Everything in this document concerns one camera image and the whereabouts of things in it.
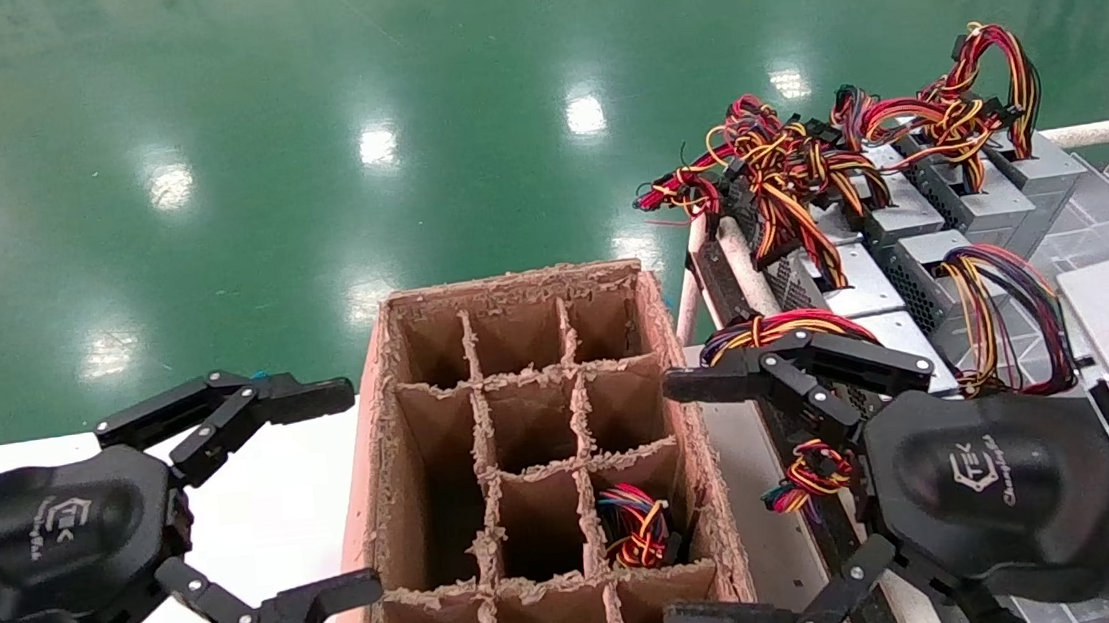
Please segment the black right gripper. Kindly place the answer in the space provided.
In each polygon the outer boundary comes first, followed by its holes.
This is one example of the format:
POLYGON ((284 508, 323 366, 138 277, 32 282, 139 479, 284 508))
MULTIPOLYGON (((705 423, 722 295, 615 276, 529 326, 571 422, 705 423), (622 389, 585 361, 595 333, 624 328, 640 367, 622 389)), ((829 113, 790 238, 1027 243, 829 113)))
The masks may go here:
POLYGON ((929 392, 930 362, 840 334, 796 330, 714 365, 672 368, 664 397, 769 404, 831 448, 864 447, 877 525, 950 588, 1044 602, 1097 596, 1105 579, 1109 436, 1079 398, 929 392), (872 419, 832 391, 886 397, 872 419))

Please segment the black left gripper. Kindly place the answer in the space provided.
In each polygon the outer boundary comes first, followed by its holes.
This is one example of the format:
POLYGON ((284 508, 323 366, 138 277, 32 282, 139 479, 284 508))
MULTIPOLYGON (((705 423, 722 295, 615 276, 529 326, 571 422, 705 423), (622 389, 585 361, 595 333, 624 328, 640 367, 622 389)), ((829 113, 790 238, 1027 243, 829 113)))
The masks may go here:
POLYGON ((208 623, 325 623, 378 601, 370 568, 250 607, 179 558, 193 525, 181 486, 206 483, 264 425, 346 412, 355 397, 340 376, 213 370, 96 423, 104 450, 87 461, 1 471, 0 623, 144 623, 167 595, 208 623), (181 432, 171 473, 143 453, 181 432))

